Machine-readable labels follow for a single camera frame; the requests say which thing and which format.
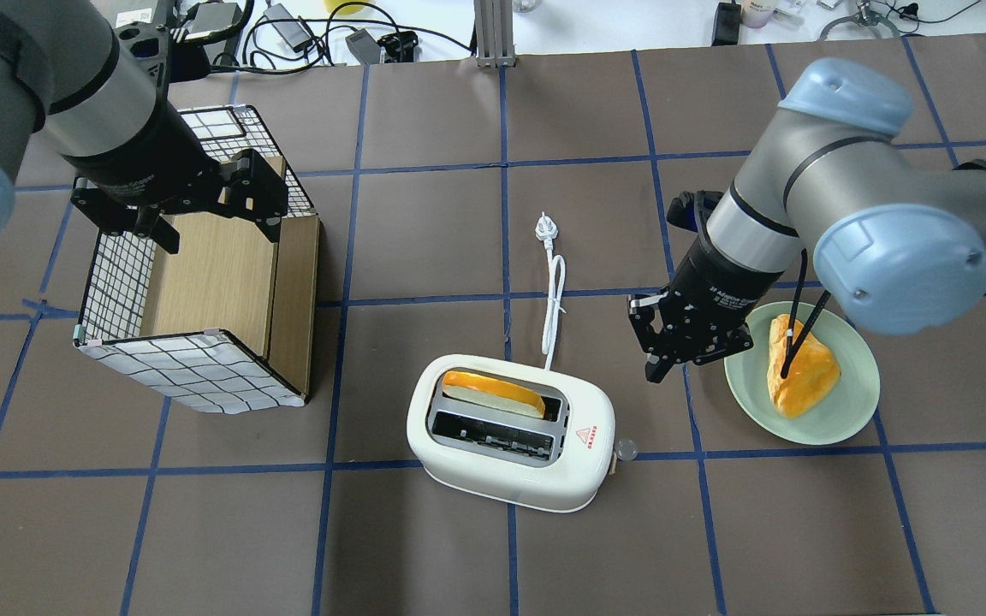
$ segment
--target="bottle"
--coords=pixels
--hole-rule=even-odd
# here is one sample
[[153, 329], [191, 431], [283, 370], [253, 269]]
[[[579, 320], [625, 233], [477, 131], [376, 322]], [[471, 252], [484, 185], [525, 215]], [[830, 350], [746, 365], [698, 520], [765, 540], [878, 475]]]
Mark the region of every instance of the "bottle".
[[740, 5], [740, 23], [747, 27], [763, 27], [775, 14], [778, 0], [744, 0]]

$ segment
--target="metal post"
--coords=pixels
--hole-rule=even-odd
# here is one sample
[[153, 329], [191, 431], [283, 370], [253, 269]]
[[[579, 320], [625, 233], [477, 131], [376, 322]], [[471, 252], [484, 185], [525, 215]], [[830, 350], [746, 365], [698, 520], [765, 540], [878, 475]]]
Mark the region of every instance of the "metal post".
[[516, 66], [512, 42], [512, 0], [474, 0], [478, 66]]

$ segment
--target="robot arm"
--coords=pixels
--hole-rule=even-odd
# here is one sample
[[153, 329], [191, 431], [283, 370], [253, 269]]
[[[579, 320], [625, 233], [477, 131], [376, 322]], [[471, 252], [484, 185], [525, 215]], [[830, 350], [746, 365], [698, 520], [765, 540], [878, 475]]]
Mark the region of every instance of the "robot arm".
[[673, 280], [630, 298], [649, 381], [751, 347], [744, 318], [802, 249], [869, 331], [940, 326], [986, 294], [986, 160], [913, 169], [889, 144], [911, 112], [907, 92], [856, 63], [805, 70]]
[[105, 233], [130, 231], [176, 252], [161, 215], [207, 210], [278, 239], [284, 182], [257, 152], [223, 164], [206, 155], [165, 98], [168, 48], [164, 24], [113, 31], [87, 0], [0, 0], [0, 230], [28, 136], [43, 128], [86, 178], [72, 203]]

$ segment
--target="box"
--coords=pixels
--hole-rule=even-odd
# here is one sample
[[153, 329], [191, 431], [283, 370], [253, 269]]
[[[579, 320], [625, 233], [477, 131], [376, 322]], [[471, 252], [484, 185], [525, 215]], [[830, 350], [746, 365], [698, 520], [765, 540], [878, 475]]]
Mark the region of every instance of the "box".
[[216, 160], [252, 147], [282, 169], [281, 241], [253, 223], [173, 217], [170, 256], [132, 234], [99, 234], [74, 345], [90, 358], [205, 412], [303, 406], [310, 395], [318, 213], [252, 106], [183, 110]]

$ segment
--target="white power cord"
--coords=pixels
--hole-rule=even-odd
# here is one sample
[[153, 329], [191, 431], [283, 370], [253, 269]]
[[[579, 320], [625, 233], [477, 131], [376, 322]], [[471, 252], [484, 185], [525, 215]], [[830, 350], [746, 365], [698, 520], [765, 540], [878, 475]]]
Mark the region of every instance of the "white power cord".
[[547, 286], [547, 317], [543, 321], [543, 355], [547, 356], [545, 368], [550, 370], [555, 360], [555, 343], [558, 342], [558, 313], [564, 312], [561, 307], [561, 293], [565, 288], [565, 258], [555, 255], [555, 238], [558, 237], [558, 225], [551, 221], [545, 211], [539, 216], [535, 225], [535, 237], [543, 242], [547, 249], [547, 272], [550, 283]]

